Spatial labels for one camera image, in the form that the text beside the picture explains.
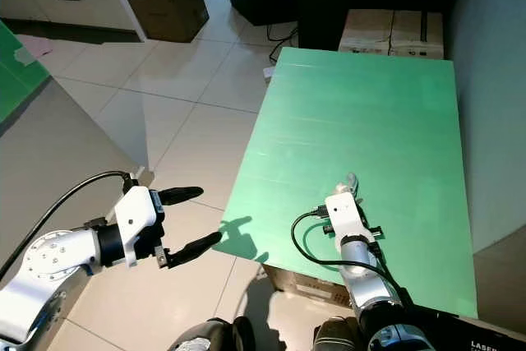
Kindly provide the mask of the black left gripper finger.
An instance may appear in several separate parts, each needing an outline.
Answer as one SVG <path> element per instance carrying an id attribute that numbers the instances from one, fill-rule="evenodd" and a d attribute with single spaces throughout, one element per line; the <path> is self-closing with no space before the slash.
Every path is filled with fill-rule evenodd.
<path id="1" fill-rule="evenodd" d="M 203 193 L 200 187 L 180 187 L 158 191 L 158 197 L 163 206 L 172 206 L 202 196 Z"/>
<path id="2" fill-rule="evenodd" d="M 210 234 L 199 238 L 196 241 L 187 243 L 181 250 L 170 253 L 169 250 L 165 250 L 166 262 L 165 268 L 174 268 L 185 264 L 185 262 L 194 261 L 196 258 L 203 256 L 208 249 L 222 241 L 222 232 L 211 232 Z"/>

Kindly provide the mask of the robot left leg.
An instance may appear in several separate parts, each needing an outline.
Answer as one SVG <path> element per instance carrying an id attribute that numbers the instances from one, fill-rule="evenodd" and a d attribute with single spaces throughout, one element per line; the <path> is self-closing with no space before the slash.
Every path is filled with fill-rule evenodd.
<path id="1" fill-rule="evenodd" d="M 214 317 L 189 328 L 168 351 L 256 351 L 255 332 L 247 317 L 233 322 Z"/>

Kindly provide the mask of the robot leg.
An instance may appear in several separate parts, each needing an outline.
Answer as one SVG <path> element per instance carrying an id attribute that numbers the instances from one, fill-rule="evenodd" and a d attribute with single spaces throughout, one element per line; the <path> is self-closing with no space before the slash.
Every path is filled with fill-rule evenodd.
<path id="1" fill-rule="evenodd" d="M 313 329 L 311 351 L 362 351 L 358 320 L 331 317 Z"/>
<path id="2" fill-rule="evenodd" d="M 256 351 L 255 332 L 247 317 L 233 322 L 214 317 L 189 328 L 168 351 Z"/>

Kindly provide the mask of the printed cardboard box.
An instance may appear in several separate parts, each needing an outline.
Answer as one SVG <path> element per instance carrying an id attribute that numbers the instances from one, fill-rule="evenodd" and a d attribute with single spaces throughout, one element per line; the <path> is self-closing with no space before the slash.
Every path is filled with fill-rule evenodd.
<path id="1" fill-rule="evenodd" d="M 332 305 L 342 308 L 350 308 L 352 306 L 349 291 L 347 291 L 344 284 L 327 282 L 327 280 L 300 275 L 296 272 L 266 264 L 262 268 L 277 291 L 304 296 L 304 298 L 310 298 L 312 301 L 332 303 Z"/>

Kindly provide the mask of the robot right leg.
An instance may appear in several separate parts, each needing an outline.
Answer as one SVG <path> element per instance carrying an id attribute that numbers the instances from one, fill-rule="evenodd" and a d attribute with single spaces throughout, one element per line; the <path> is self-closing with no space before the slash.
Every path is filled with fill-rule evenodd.
<path id="1" fill-rule="evenodd" d="M 313 329 L 311 351 L 362 351 L 358 320 L 331 317 Z"/>

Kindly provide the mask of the green corrugated board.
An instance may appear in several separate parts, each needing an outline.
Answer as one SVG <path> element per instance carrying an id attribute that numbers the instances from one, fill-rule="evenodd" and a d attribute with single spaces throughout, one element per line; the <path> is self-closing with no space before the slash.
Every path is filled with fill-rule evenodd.
<path id="1" fill-rule="evenodd" d="M 415 303 L 476 317 L 454 66 L 286 48 L 222 219 L 217 250 L 341 283 L 323 204 L 347 174 L 392 276 Z"/>

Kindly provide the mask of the black box with white print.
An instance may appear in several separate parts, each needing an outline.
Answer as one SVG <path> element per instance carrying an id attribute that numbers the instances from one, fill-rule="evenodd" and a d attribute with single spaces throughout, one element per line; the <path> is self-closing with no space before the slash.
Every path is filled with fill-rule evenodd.
<path id="1" fill-rule="evenodd" d="M 409 309 L 435 351 L 526 351 L 526 341 L 462 320 L 459 315 L 424 307 Z"/>

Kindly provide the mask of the open brown cardboard box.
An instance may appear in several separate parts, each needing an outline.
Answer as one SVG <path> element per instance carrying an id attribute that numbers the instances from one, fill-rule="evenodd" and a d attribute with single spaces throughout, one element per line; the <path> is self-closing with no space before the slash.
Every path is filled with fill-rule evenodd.
<path id="1" fill-rule="evenodd" d="M 191 43 L 210 19 L 205 0 L 128 0 L 146 38 Z"/>

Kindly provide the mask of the pale cardboard box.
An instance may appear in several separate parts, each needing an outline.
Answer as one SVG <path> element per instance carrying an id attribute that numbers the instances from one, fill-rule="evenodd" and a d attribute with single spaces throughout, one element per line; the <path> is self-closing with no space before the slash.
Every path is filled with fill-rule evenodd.
<path id="1" fill-rule="evenodd" d="M 403 12 L 392 16 L 391 57 L 444 59 L 444 25 L 439 12 Z"/>
<path id="2" fill-rule="evenodd" d="M 339 40 L 339 52 L 390 54 L 394 10 L 350 9 Z"/>

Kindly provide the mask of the clear tape piece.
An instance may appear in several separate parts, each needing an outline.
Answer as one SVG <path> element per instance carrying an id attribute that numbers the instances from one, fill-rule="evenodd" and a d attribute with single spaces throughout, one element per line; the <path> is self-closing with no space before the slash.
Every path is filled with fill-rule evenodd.
<path id="1" fill-rule="evenodd" d="M 12 52 L 12 56 L 16 59 L 16 62 L 19 62 L 19 64 L 23 65 L 24 67 L 37 62 L 37 58 L 26 46 L 20 46 L 19 48 L 16 48 L 16 50 Z"/>

